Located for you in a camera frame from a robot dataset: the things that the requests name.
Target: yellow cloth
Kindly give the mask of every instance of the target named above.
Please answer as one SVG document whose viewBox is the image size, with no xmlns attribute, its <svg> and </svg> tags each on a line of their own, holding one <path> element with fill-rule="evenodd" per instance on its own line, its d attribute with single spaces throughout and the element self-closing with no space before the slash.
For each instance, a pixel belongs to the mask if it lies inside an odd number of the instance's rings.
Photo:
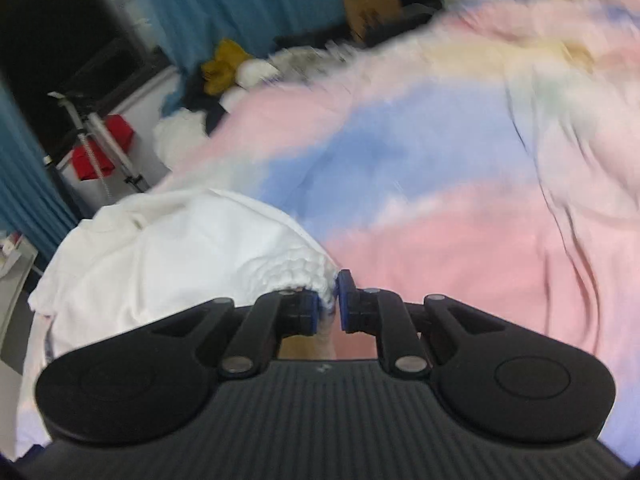
<svg viewBox="0 0 640 480">
<path fill-rule="evenodd" d="M 200 66 L 205 80 L 205 93 L 219 95 L 230 88 L 236 80 L 238 67 L 252 57 L 235 41 L 227 38 L 221 40 L 213 59 Z"/>
</svg>

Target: ribbed black surface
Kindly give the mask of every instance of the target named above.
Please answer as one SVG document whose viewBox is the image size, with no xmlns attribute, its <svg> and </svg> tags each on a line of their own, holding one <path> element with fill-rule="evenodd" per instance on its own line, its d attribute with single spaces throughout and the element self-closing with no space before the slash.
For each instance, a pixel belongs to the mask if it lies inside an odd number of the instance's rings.
<svg viewBox="0 0 640 480">
<path fill-rule="evenodd" d="M 595 440 L 511 448 L 457 425 L 429 387 L 388 377 L 377 362 L 273 362 L 226 383 L 179 432 L 129 449 L 56 442 L 33 479 L 523 479 L 622 478 Z"/>
</svg>

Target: white table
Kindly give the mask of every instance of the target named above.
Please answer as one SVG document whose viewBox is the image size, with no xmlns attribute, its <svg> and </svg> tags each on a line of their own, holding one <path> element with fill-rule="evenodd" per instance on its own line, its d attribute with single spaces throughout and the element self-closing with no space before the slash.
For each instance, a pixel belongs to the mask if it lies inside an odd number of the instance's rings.
<svg viewBox="0 0 640 480">
<path fill-rule="evenodd" d="M 38 250 L 25 237 L 18 243 L 16 250 L 21 254 L 20 259 L 5 277 L 0 278 L 0 348 L 24 282 L 38 256 Z"/>
</svg>

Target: multicolored blanket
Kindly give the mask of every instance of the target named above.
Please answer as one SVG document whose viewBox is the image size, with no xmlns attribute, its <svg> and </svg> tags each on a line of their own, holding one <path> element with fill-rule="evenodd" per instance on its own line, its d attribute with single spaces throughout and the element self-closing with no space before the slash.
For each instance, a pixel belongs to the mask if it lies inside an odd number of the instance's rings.
<svg viewBox="0 0 640 480">
<path fill-rule="evenodd" d="M 310 87 L 252 92 L 161 185 L 292 215 L 359 286 L 594 353 L 640 460 L 640 0 L 448 0 Z M 374 352 L 337 338 L 339 356 Z"/>
</svg>

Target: red bag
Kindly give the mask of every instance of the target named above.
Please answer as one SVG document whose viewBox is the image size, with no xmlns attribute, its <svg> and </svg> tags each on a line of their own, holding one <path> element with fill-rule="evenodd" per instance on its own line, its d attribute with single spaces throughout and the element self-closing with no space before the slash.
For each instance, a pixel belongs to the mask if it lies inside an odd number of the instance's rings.
<svg viewBox="0 0 640 480">
<path fill-rule="evenodd" d="M 110 115 L 104 120 L 104 125 L 110 131 L 113 138 L 122 148 L 122 151 L 127 153 L 133 142 L 133 128 L 129 126 L 129 123 L 124 120 L 120 115 Z M 100 169 L 104 176 L 109 176 L 115 170 L 114 164 L 107 158 L 98 143 L 93 139 L 89 140 L 89 146 L 94 152 L 95 158 L 98 160 Z M 92 180 L 98 178 L 95 173 L 94 167 L 91 165 L 89 156 L 86 154 L 84 146 L 80 145 L 74 148 L 74 152 L 71 155 L 71 164 L 76 170 L 76 175 L 79 180 Z"/>
</svg>

